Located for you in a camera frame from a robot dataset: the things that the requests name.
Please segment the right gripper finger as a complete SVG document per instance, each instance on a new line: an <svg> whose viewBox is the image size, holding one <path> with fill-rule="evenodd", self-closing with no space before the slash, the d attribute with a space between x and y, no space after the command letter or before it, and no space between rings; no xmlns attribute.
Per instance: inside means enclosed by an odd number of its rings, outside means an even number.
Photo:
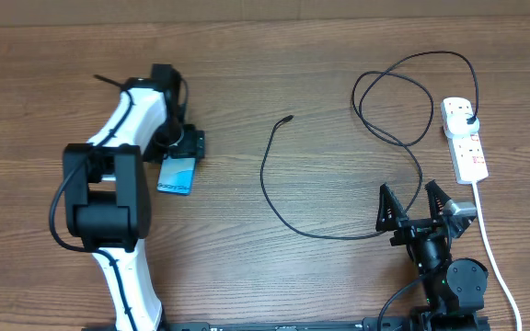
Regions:
<svg viewBox="0 0 530 331"><path fill-rule="evenodd" d="M381 185L375 230L396 231L408 220L409 217L394 192L387 183Z"/></svg>
<svg viewBox="0 0 530 331"><path fill-rule="evenodd" d="M437 220L443 215L444 207L451 198L438 186L435 180L428 182L425 185L425 190L431 218Z"/></svg>

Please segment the blue Galaxy smartphone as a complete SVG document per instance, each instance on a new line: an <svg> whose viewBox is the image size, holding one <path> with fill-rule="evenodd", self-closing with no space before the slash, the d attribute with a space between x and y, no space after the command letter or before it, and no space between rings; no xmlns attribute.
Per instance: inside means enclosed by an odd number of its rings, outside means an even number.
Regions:
<svg viewBox="0 0 530 331"><path fill-rule="evenodd" d="M172 158L168 156L161 164L157 190L159 192L189 196L196 167L195 158Z"/></svg>

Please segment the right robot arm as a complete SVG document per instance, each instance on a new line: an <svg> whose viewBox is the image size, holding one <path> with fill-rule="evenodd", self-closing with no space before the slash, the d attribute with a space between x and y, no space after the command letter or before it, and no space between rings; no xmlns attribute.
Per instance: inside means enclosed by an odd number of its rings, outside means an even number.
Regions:
<svg viewBox="0 0 530 331"><path fill-rule="evenodd" d="M391 233L392 246L406 247L418 277L393 294L379 315L363 325L374 330L488 330L488 319L478 317L484 308L488 269L476 259L452 256L453 241L477 218L477 207L453 200L435 181L427 183L425 190L430 216L412 220L389 186L380 187L375 229ZM418 284L426 304L411 308L407 316L387 317L391 303Z"/></svg>

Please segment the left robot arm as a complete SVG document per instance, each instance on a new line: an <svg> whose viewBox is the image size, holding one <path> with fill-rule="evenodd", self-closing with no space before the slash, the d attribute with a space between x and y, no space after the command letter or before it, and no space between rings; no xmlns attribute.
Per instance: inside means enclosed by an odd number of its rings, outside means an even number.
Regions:
<svg viewBox="0 0 530 331"><path fill-rule="evenodd" d="M116 85L120 101L85 143L63 150L63 181L49 211L53 239L92 255L109 287L111 330L167 330L145 250L152 221L148 164L160 166L157 188L188 195L205 156L205 133L185 120L189 86L170 64Z"/></svg>

